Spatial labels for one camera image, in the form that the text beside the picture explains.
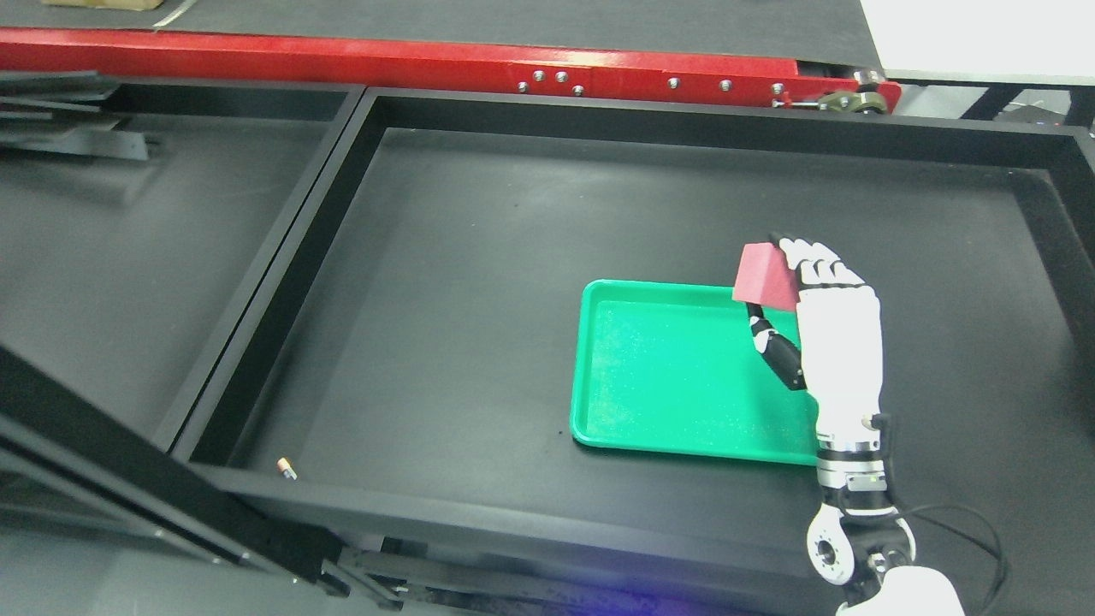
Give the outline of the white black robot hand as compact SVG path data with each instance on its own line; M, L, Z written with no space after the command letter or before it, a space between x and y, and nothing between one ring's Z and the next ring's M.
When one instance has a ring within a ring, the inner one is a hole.
M883 341L879 297L825 243L774 234L796 287L798 367L789 340L772 327L759 303L747 303L754 350L783 382L816 400L816 437L822 451L879 452Z

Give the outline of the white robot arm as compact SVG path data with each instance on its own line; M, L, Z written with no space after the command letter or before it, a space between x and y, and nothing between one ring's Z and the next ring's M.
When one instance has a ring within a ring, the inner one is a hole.
M889 488L878 449L822 444L817 453L822 500L807 528L814 570L841 589L837 615L963 615L950 579L918 565L918 543Z

